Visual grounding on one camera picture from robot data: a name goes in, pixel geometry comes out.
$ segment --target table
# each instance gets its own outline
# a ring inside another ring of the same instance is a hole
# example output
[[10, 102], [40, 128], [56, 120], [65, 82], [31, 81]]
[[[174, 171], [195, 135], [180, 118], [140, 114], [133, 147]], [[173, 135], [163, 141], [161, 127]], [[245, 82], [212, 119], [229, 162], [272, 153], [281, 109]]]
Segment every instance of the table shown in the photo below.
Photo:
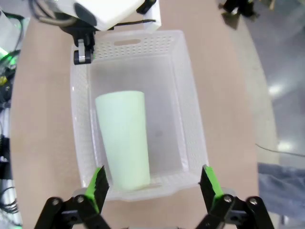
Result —
[[[162, 30], [182, 30], [198, 92], [210, 165], [240, 198], [257, 195], [254, 132], [228, 30], [214, 1], [163, 0]], [[71, 120], [72, 37], [31, 20], [20, 55], [11, 109], [11, 160], [25, 229], [51, 196], [80, 188]], [[199, 187], [138, 202], [106, 202], [113, 228], [194, 228], [206, 213]]]

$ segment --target plastic basket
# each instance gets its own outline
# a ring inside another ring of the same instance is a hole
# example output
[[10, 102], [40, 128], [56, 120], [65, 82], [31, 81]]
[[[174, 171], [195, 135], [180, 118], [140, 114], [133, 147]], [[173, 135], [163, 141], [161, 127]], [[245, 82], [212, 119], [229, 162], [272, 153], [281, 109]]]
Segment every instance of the plastic basket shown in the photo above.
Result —
[[[151, 172], [151, 185], [132, 192], [112, 187], [94, 102], [101, 94], [125, 90], [145, 94]], [[71, 103], [83, 187], [102, 165], [110, 182], [107, 199], [157, 198], [198, 184], [208, 159], [181, 31], [119, 32], [96, 40], [92, 64], [74, 65], [71, 59]]]

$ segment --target bolt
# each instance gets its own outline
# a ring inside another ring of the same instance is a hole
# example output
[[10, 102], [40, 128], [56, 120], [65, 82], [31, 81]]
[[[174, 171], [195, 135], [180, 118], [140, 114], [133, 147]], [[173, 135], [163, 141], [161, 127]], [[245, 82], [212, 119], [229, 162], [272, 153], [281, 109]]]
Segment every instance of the bolt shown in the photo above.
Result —
[[250, 199], [250, 203], [253, 204], [253, 205], [257, 205], [257, 201], [256, 201], [256, 199], [254, 199], [254, 198], [251, 198], [251, 199]]
[[231, 202], [232, 202], [232, 199], [231, 199], [231, 197], [229, 197], [229, 196], [224, 196], [224, 200], [225, 200], [225, 202], [227, 202], [227, 203], [231, 203]]
[[83, 198], [83, 197], [78, 197], [78, 198], [77, 198], [77, 202], [78, 202], [78, 203], [82, 203], [83, 201], [84, 201], [84, 198]]
[[58, 205], [58, 204], [59, 204], [59, 200], [58, 200], [58, 199], [54, 199], [54, 200], [52, 201], [52, 204], [53, 204], [53, 205]]

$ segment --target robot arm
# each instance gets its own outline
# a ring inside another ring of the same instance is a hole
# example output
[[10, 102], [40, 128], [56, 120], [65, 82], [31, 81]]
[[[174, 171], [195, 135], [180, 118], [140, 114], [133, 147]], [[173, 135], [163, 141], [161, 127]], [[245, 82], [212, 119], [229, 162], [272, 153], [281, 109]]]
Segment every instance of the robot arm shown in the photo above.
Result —
[[[155, 31], [161, 26], [159, 0], [45, 0], [54, 17], [49, 15], [37, 0], [29, 0], [33, 16], [40, 22], [57, 25], [72, 35], [78, 50], [74, 64], [92, 62], [96, 31], [113, 30], [114, 26], [144, 24], [144, 29]], [[40, 16], [35, 6], [42, 11]], [[143, 20], [121, 22], [133, 12], [143, 15]]]

